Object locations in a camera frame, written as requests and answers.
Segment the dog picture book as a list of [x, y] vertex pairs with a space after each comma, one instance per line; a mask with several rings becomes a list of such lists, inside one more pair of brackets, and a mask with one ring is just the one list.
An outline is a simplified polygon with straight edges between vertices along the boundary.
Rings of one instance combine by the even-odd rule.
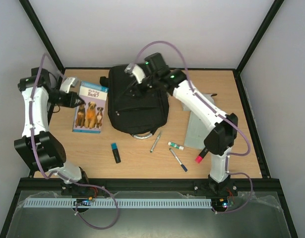
[[79, 97], [84, 101], [75, 110], [72, 131], [83, 133], [101, 133], [108, 88], [82, 81]]

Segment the black student backpack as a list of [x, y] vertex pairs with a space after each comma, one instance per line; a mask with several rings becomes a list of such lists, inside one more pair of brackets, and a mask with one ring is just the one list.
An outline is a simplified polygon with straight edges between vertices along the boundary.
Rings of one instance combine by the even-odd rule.
[[108, 117], [114, 129], [130, 134], [154, 134], [168, 121], [168, 95], [153, 90], [137, 96], [132, 84], [135, 78], [124, 72], [126, 65], [113, 66], [107, 77], [100, 77], [100, 84], [108, 88]]

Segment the grey notebook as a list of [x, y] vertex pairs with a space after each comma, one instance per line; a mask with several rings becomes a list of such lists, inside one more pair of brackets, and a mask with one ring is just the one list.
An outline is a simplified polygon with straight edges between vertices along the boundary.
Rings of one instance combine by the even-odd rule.
[[204, 139], [208, 134], [209, 130], [203, 122], [193, 112], [190, 112], [184, 146], [202, 150], [205, 147]]

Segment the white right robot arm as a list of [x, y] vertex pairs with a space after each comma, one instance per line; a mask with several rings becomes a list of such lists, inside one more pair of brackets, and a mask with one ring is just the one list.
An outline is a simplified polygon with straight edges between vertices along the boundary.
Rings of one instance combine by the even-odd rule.
[[160, 53], [146, 57], [143, 66], [134, 64], [129, 68], [129, 73], [136, 78], [141, 93], [152, 89], [166, 91], [201, 120], [208, 131], [204, 146], [211, 155], [210, 189], [215, 194], [225, 191], [229, 177], [228, 158], [237, 137], [237, 116], [228, 115], [214, 106], [193, 85], [186, 73], [180, 69], [170, 70]]

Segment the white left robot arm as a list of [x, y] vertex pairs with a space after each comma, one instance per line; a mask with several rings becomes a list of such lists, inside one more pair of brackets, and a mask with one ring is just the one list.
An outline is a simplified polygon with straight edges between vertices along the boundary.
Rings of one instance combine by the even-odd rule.
[[86, 172], [67, 160], [64, 146], [51, 134], [48, 118], [48, 104], [76, 108], [84, 103], [70, 90], [78, 79], [68, 77], [55, 89], [48, 70], [34, 68], [31, 74], [18, 83], [25, 103], [25, 123], [21, 138], [14, 141], [15, 150], [30, 170], [39, 171], [45, 179], [57, 176], [65, 184], [88, 184]]

